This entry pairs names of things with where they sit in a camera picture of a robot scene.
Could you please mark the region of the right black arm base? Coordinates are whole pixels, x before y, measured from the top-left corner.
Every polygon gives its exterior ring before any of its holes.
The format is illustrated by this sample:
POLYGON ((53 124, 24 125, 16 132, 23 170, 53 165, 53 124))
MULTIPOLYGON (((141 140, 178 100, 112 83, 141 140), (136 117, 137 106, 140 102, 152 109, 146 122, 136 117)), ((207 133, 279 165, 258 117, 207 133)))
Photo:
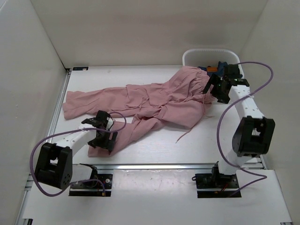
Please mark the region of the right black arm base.
POLYGON ((197 198, 241 198, 237 175, 224 175, 215 164, 210 173, 196 173, 197 198))

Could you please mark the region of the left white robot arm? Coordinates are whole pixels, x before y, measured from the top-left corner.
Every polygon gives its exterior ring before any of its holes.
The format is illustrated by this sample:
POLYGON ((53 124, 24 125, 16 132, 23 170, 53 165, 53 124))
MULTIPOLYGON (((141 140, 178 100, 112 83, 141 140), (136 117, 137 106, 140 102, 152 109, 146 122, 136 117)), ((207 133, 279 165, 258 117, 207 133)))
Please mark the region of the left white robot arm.
POLYGON ((36 167, 33 168, 33 156, 30 157, 30 171, 36 184, 46 184, 60 190, 70 184, 81 181, 92 188, 98 183, 97 174, 88 166, 73 164, 73 156, 84 145, 112 150, 117 132, 112 132, 113 120, 108 116, 103 119, 84 119, 80 126, 55 136, 67 135, 57 143, 42 141, 38 143, 40 152, 36 167))

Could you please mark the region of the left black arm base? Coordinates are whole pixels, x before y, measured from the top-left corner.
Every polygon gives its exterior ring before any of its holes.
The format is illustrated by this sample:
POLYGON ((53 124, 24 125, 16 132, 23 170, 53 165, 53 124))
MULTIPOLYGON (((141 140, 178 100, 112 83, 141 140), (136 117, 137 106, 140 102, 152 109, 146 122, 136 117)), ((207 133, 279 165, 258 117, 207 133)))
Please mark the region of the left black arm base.
POLYGON ((112 173, 100 173, 95 166, 89 164, 73 165, 69 196, 110 197, 112 184, 112 173))

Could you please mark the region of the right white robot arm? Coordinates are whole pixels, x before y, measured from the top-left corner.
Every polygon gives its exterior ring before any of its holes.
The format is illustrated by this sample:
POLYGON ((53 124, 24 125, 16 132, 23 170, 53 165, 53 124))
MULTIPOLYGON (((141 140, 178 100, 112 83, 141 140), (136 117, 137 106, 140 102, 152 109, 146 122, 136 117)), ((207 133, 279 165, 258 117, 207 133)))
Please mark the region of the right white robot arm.
POLYGON ((223 104, 232 101, 229 108, 235 107, 240 118, 232 137, 231 150, 221 155, 221 160, 216 163, 214 173, 210 176, 212 185, 220 188, 227 182, 227 177, 235 175, 247 161, 268 153, 275 122, 266 118, 258 109, 246 79, 230 79, 228 76, 221 78, 213 74, 203 92, 210 92, 223 104))

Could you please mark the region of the pink trousers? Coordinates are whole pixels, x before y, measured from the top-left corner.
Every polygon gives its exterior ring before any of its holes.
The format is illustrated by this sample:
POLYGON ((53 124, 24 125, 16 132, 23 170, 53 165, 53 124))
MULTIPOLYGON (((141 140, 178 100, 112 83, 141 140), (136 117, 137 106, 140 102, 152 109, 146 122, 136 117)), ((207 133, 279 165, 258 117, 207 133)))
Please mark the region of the pink trousers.
POLYGON ((206 71, 183 66, 165 83, 128 84, 90 92, 69 91, 62 105, 64 118, 70 120, 96 114, 99 110, 116 112, 117 117, 132 117, 131 123, 113 125, 118 135, 111 153, 100 147, 89 147, 89 157, 110 157, 148 132, 170 123, 192 129, 205 115, 205 104, 214 100, 209 93, 203 94, 208 81, 206 71))

